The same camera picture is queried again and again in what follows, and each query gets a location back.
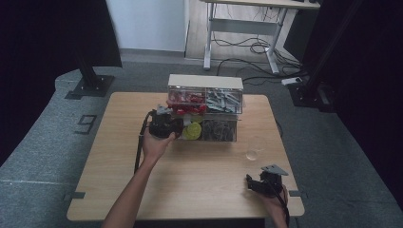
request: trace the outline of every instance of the black curtain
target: black curtain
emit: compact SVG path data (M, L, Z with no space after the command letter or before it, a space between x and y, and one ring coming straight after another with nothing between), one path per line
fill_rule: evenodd
M345 23L347 12L353 12ZM335 111L403 208L403 13L398 1L326 0L304 56ZM345 29L336 34L340 25ZM339 35L324 64L324 50Z
M0 2L1 164L48 104L55 79L78 65L121 67L105 1Z

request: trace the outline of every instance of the wall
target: wall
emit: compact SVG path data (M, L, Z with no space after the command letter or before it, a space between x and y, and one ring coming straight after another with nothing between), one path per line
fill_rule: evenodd
M106 0L119 48L184 51L188 0Z

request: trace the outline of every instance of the wooden table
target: wooden table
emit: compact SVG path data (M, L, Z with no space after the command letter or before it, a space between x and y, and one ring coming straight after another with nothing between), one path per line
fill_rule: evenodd
M86 194L72 200L70 220L106 217L133 175L146 113L164 105L166 98L165 93L112 94L76 189ZM138 219L265 218L261 202L247 189L245 175L258 180L260 168L273 163L289 173L283 177L288 190L297 190L267 98L244 95L244 101L236 142L174 141L167 147L151 174ZM265 149L249 160L248 142L255 138ZM291 216L301 216L301 198L289 198L289 210Z
M310 3L308 0L298 2L293 0L201 0L210 4L209 17L207 22L207 43L204 47L203 68L210 69L211 61L211 33L212 31L235 32L246 34L271 35L273 40L270 47L266 47L266 56L274 74L279 74L278 66L274 56L276 43L281 32L285 15L288 9L299 10L319 10L318 2ZM259 6L280 8L279 17L276 23L258 21L240 21L233 19L218 19L214 17L214 7L216 4L234 4L244 6Z

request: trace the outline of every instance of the forearm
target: forearm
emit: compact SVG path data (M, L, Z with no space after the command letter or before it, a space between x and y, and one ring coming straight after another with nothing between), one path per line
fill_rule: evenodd
M154 165L155 162L142 163L125 190L113 204L106 216L103 227L133 227Z

